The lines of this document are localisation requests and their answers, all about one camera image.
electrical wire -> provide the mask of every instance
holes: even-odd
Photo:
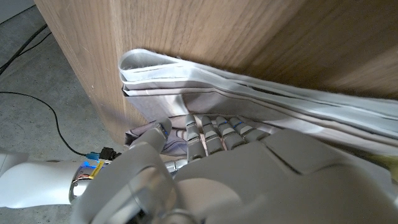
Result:
[[[52,34],[52,33],[50,32],[50,33],[47,34],[39,43],[35,44],[35,45],[32,46],[32,47],[29,47],[29,48],[26,49],[26,50],[24,50],[22,53],[20,53],[20,54],[18,55],[18,57],[20,57],[20,56],[23,55],[24,53],[26,53],[26,52],[32,50],[33,48],[35,48],[36,46],[38,46],[39,44],[41,44],[41,43],[42,43],[49,35],[51,35],[51,34]]]
[[[70,147],[69,144],[66,142],[66,140],[63,138],[63,136],[62,136],[62,134],[61,134],[61,132],[60,132],[60,126],[59,126],[59,124],[58,124],[57,114],[55,113],[54,109],[53,109],[48,103],[46,103],[46,102],[42,101],[41,99],[38,99],[38,98],[36,98],[36,97],[34,97],[34,96],[30,96],[30,95],[28,95],[28,94],[23,94],[23,93],[16,93],[16,92],[11,92],[11,91],[0,91],[0,94],[14,94],[14,95],[28,96],[28,97],[31,97],[31,98],[33,98],[33,99],[35,99],[35,100],[38,100],[38,101],[42,102],[42,103],[45,104],[46,106],[48,106],[48,108],[50,108],[50,110],[52,111],[52,113],[53,113],[54,116],[55,116],[55,123],[57,124],[58,135],[59,135],[60,138],[62,139],[63,143],[67,146],[67,148],[69,148],[69,150],[71,150],[72,152],[78,154],[79,156],[86,156],[86,154],[80,153],[80,152],[78,152],[78,151],[72,149],[72,147]]]
[[[10,64],[20,56],[21,52],[28,46],[29,43],[32,42],[32,40],[39,34],[41,33],[45,28],[47,28],[47,24],[42,26],[38,31],[36,31],[29,39],[17,50],[17,52],[2,66],[0,67],[0,75],[3,74],[3,72],[6,70]]]

wood grain surface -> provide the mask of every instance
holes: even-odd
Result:
[[[398,98],[398,2],[35,0],[113,139],[145,119],[117,61],[144,48],[289,85]]]

